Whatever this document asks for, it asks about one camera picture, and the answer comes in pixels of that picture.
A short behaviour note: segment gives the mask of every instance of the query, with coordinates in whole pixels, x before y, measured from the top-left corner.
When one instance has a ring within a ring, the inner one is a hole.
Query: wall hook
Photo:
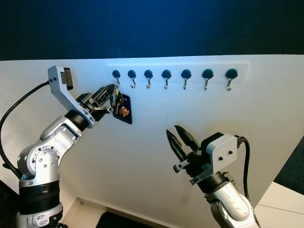
[[[118,85],[120,86],[119,78],[120,78],[120,72],[118,70],[114,70],[112,73],[113,77],[116,78]]]
[[[213,71],[211,69],[206,69],[202,74],[203,78],[206,80],[205,82],[205,90],[208,88],[208,81],[213,77]]]
[[[189,78],[191,78],[191,71],[188,70],[188,69],[183,70],[182,73],[181,73],[181,77],[185,80],[184,89],[186,89],[186,87],[187,87],[187,80]]]
[[[165,89],[168,89],[168,80],[171,78],[171,71],[170,70],[164,70],[161,74],[161,76],[166,80]]]
[[[227,91],[231,90],[231,87],[230,87],[231,81],[233,79],[235,79],[237,76],[238,76],[238,72],[236,69],[229,69],[226,72],[225,77],[228,79]]]
[[[133,83],[134,83],[134,85],[130,85],[131,88],[135,88],[135,87],[136,87],[136,83],[135,83],[136,73],[135,73],[135,71],[129,70],[128,76],[129,76],[129,78],[132,79],[132,81],[133,81]]]
[[[153,73],[151,70],[146,70],[144,72],[144,76],[148,79],[148,85],[147,85],[147,88],[150,89],[151,87],[151,78],[153,78]]]

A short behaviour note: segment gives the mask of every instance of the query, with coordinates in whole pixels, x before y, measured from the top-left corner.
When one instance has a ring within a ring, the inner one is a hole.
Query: dark blue wall
[[[0,0],[0,60],[304,54],[303,0]]]

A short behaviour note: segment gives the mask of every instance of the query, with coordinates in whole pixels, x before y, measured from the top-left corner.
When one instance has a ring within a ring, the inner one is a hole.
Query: black cable
[[[3,147],[2,147],[2,141],[1,141],[1,131],[2,131],[2,127],[3,124],[6,120],[6,118],[8,117],[8,115],[19,105],[21,104],[21,102],[23,102],[26,98],[28,98],[31,94],[33,94],[34,92],[36,92],[37,90],[39,90],[40,88],[49,85],[49,81],[44,82],[38,86],[36,86],[35,88],[33,88],[31,91],[29,91],[28,93],[26,93],[23,97],[21,97],[15,104],[13,104],[12,107],[10,107],[8,109],[8,111],[3,115],[2,119],[0,120],[0,155],[1,158],[4,160],[5,164],[3,165],[5,168],[8,168],[10,170],[12,170],[12,172],[18,177],[18,179],[20,180],[22,177],[21,172],[15,167],[13,166],[13,164],[9,161],[9,159],[6,157]]]
[[[245,163],[244,163],[244,176],[243,176],[244,193],[245,193],[246,198],[250,201],[249,193],[248,193],[248,184],[247,184],[249,159],[250,159],[250,145],[249,145],[248,139],[246,139],[245,137],[242,137],[242,141],[245,143],[245,147],[246,147],[246,155],[245,155]]]

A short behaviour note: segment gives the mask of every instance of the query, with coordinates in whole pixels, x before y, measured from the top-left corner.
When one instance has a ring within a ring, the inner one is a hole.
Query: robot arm
[[[128,122],[132,120],[131,103],[119,90],[119,85],[101,87],[96,93],[82,94],[76,100],[68,90],[73,88],[70,69],[53,66],[48,70],[52,94],[68,110],[40,135],[39,140],[25,148],[18,157],[20,211],[16,215],[18,228],[64,228],[58,224],[63,207],[59,201],[58,168],[66,152],[106,113]],[[110,106],[104,106],[110,100]]]
[[[181,162],[173,168],[175,172],[185,169],[192,177],[191,184],[197,184],[205,193],[212,215],[220,227],[259,228],[249,199],[238,192],[228,172],[220,172],[237,159],[237,148],[246,139],[237,135],[216,133],[199,145],[182,127],[176,125],[175,128],[193,151],[187,155],[179,140],[167,130],[169,144]]]

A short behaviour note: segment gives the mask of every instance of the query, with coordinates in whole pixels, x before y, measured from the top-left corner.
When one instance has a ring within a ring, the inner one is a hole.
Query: white wall
[[[238,134],[251,143],[249,193],[257,204],[303,136],[303,56],[256,55],[169,57],[139,59],[26,60],[0,62],[1,114],[21,95],[46,81],[53,65],[70,67],[74,97],[94,92],[113,81],[107,64],[178,64],[248,62],[243,83],[122,82],[121,89],[132,100],[133,125],[104,117],[66,156],[63,175],[85,199],[112,205],[151,220],[179,227],[218,227],[200,190],[189,183],[185,172],[175,174],[178,162],[168,145],[165,130],[174,124],[188,129],[198,141],[215,132]],[[3,140],[10,159],[33,143],[41,131],[66,111],[44,88],[29,98],[10,118]],[[227,167],[242,192],[244,148],[238,160]],[[13,189],[17,180],[4,169],[0,178]]]

